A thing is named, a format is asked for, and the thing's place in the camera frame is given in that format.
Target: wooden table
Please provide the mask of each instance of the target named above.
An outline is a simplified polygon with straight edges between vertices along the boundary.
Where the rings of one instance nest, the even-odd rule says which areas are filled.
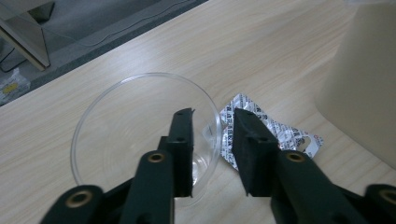
[[[181,74],[219,109],[237,93],[271,117],[323,136],[315,162],[337,185],[362,194],[396,185],[396,171],[323,118],[315,95],[356,7],[341,0],[210,0],[0,108],[0,222],[37,223],[76,184],[73,132],[93,99],[126,77]],[[204,198],[176,223],[273,223],[267,198],[246,197],[220,160]]]

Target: clear glass dish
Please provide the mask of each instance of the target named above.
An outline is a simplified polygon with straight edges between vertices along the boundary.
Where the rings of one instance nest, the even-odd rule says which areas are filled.
[[[198,202],[219,159],[219,112],[202,88],[172,74],[129,77],[94,100],[73,136],[71,165],[77,184],[108,191],[133,177],[141,156],[168,135],[173,114],[188,107],[194,109],[193,198],[176,203]]]

